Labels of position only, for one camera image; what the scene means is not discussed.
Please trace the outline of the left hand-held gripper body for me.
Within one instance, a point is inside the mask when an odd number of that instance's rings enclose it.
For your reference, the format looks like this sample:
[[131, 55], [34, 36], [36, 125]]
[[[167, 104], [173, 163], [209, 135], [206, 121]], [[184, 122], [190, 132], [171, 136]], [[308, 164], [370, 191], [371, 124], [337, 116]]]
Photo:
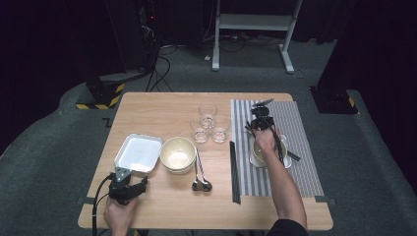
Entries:
[[135, 191], [142, 189], [141, 183], [131, 185], [130, 169], [116, 167], [115, 172], [111, 174], [111, 183], [109, 185], [109, 198], [115, 200], [119, 205], [127, 205], [133, 199]]

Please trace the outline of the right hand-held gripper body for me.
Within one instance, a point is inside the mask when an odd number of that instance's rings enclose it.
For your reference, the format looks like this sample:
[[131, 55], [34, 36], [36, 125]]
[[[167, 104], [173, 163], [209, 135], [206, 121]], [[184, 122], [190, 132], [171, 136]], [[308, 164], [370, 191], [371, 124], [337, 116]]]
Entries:
[[274, 125], [273, 118], [269, 115], [268, 109], [268, 104], [271, 102], [272, 98], [252, 105], [251, 113], [255, 116], [255, 119], [258, 119], [257, 126], [260, 126], [261, 130], [269, 129]]

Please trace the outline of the bundle of black chopsticks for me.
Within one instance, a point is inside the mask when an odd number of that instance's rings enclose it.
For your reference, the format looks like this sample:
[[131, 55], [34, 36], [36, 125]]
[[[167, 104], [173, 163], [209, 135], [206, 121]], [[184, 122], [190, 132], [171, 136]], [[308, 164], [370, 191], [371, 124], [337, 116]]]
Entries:
[[238, 177], [238, 169], [237, 169], [237, 161], [236, 161], [236, 149], [235, 149], [235, 144], [232, 141], [229, 142], [229, 148], [230, 148], [230, 162], [231, 162], [232, 202], [240, 205], [241, 196], [240, 196], [239, 177]]

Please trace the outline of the person's right hand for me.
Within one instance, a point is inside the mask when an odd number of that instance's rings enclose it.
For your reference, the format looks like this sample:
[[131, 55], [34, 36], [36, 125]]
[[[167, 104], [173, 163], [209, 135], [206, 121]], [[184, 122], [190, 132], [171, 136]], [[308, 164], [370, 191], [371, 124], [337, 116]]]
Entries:
[[277, 132], [271, 130], [254, 130], [253, 133], [256, 139], [256, 143], [261, 148], [264, 158], [275, 154], [275, 137], [277, 137]]

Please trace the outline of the person's left hand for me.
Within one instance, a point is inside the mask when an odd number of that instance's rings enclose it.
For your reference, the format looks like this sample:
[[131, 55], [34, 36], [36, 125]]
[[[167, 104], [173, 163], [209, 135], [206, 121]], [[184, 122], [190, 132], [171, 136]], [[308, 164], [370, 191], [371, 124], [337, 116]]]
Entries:
[[127, 205], [123, 206], [119, 205], [115, 200], [107, 199], [103, 215], [111, 232], [125, 231], [128, 233], [135, 217], [137, 202], [138, 199], [132, 199]]

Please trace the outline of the clear drinking glass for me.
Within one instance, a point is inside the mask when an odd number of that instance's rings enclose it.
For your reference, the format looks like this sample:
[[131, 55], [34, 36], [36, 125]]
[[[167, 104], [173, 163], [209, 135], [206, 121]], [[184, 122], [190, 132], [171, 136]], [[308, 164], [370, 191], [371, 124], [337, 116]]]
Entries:
[[205, 128], [199, 118], [194, 118], [190, 121], [192, 129], [191, 136], [196, 143], [202, 144], [209, 139], [209, 130]]
[[217, 116], [211, 130], [212, 140], [216, 143], [224, 143], [227, 140], [229, 128], [230, 118], [226, 116]]
[[199, 107], [201, 124], [205, 129], [212, 128], [216, 122], [217, 106], [212, 103], [204, 103]]

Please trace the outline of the black base yellow mark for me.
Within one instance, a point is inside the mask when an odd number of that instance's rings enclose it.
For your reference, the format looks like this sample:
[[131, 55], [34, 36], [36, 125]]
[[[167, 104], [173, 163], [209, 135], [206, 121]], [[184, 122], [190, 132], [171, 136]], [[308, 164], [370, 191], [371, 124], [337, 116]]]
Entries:
[[318, 111], [323, 114], [358, 114], [353, 98], [346, 91], [324, 91], [310, 87]]

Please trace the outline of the white metal stand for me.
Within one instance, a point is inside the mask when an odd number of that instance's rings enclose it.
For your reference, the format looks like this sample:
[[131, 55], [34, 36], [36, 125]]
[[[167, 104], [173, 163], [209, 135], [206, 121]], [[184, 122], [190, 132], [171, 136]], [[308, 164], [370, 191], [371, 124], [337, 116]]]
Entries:
[[245, 15], [221, 13], [220, 0], [217, 0], [211, 69], [215, 72], [220, 69], [219, 39], [221, 30], [269, 30], [286, 32], [284, 41], [282, 44], [278, 45], [278, 49], [286, 72], [288, 74], [294, 74], [295, 69], [288, 54], [288, 47], [298, 20], [302, 3], [303, 0], [296, 0], [293, 13], [288, 16]]

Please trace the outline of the black yellow striped base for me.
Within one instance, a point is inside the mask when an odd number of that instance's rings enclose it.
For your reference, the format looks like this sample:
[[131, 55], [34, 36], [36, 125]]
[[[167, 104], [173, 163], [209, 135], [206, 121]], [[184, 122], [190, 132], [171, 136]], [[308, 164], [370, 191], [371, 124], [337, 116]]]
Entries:
[[87, 82], [76, 101], [76, 107], [82, 110], [112, 109], [118, 103], [124, 86], [124, 83], [107, 82], [100, 79]]

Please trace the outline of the person's black sleeve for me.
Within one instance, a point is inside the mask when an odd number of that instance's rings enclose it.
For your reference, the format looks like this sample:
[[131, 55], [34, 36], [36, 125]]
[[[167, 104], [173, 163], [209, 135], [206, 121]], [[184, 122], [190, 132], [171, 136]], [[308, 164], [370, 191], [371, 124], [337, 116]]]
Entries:
[[267, 236], [309, 236], [308, 231], [291, 219], [279, 219], [269, 230]]

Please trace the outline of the dark curtain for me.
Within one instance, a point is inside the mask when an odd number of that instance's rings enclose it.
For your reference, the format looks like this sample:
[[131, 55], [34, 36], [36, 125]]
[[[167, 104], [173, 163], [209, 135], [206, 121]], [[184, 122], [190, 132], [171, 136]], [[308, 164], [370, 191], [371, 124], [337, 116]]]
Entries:
[[123, 70], [111, 0], [0, 0], [0, 154], [68, 89]]
[[317, 88], [361, 93], [417, 195], [417, 0], [355, 0]]

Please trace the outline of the dark equipment rack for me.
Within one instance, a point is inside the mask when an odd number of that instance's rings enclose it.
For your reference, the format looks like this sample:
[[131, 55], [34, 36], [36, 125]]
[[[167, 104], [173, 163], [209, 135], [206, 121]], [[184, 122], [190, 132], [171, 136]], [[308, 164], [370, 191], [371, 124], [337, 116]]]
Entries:
[[159, 50], [159, 25], [156, 19], [156, 0], [136, 0], [141, 26], [142, 43], [147, 56], [147, 70], [154, 68]]

